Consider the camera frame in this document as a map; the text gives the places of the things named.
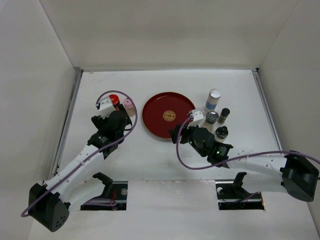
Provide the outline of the pink cap spice bottle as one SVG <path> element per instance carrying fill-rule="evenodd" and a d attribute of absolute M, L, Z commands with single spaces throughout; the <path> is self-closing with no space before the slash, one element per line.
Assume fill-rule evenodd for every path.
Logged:
<path fill-rule="evenodd" d="M 133 117 L 136 114 L 135 108 L 134 108 L 133 103 L 130 99 L 126 98 L 123 101 L 123 106 L 124 106 L 129 117 Z"/>

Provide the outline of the red cap sauce jar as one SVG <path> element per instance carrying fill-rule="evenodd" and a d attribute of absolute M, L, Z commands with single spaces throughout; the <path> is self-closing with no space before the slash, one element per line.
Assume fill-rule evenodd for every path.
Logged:
<path fill-rule="evenodd" d="M 110 94 L 108 97 L 110 98 L 110 100 L 111 100 L 111 102 L 112 102 L 112 104 L 113 104 L 113 107 L 114 107 L 117 111 L 119 111 L 119 110 L 120 110 L 120 109 L 119 109 L 120 98 L 118 97 L 118 95 L 116 95 L 116 94 Z"/>

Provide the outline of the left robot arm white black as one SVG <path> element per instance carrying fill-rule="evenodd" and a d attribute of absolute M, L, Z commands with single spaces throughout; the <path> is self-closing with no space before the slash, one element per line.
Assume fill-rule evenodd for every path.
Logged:
<path fill-rule="evenodd" d="M 112 195 L 113 180 L 99 171 L 107 157 L 114 152 L 130 132 L 132 121 L 125 110 L 114 110 L 108 116 L 91 118 L 97 131 L 83 150 L 63 170 L 43 184 L 29 190 L 27 213 L 56 232 L 67 221 L 71 211 L 82 206 L 97 206 L 97 198 Z"/>

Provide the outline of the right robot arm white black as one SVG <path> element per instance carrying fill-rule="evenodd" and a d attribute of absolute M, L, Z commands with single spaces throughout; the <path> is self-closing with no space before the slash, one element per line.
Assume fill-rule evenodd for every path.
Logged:
<path fill-rule="evenodd" d="M 207 159 L 209 168 L 238 169 L 232 183 L 232 192 L 238 198 L 248 193 L 278 192 L 303 201 L 312 202 L 320 178 L 314 163 L 320 161 L 297 151 L 265 151 L 230 158 L 232 145 L 217 141 L 206 128 L 185 127 L 181 124 L 169 130 L 173 144 L 190 144 Z"/>

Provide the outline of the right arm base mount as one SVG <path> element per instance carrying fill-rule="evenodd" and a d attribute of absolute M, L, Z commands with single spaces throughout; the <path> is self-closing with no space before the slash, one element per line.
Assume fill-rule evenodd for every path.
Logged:
<path fill-rule="evenodd" d="M 235 179 L 217 180 L 215 182 L 218 208 L 221 211 L 264 210 L 260 192 L 249 193 L 242 188 L 246 172 L 239 172 Z"/>

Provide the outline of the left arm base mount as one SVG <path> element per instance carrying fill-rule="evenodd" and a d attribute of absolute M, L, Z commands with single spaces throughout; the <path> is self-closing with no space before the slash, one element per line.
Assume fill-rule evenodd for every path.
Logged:
<path fill-rule="evenodd" d="M 88 203 L 84 203 L 81 211 L 126 211 L 128 198 L 128 182 L 113 181 L 105 174 L 98 172 L 93 176 L 99 184 L 103 185 L 103 189 L 98 191 Z"/>

